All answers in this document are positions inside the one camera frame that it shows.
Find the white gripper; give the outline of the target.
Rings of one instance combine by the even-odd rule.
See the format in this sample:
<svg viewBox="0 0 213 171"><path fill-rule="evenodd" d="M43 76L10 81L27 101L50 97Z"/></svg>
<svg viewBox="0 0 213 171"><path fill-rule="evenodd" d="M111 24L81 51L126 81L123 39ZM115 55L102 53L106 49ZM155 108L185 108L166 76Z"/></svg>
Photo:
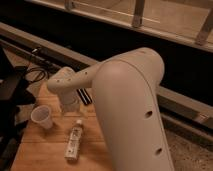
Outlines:
<svg viewBox="0 0 213 171"><path fill-rule="evenodd" d="M60 94L59 100L63 113L77 112L80 109L78 95L75 91Z"/></svg>

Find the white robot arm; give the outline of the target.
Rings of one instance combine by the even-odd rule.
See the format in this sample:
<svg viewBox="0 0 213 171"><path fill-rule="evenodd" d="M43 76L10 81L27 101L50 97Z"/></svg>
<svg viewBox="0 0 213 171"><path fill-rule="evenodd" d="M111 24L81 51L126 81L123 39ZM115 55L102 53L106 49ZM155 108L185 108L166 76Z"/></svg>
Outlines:
<svg viewBox="0 0 213 171"><path fill-rule="evenodd" d="M175 171L156 95L163 75L162 57L143 47L79 72L64 67L47 87L66 110L76 89L92 90L115 171Z"/></svg>

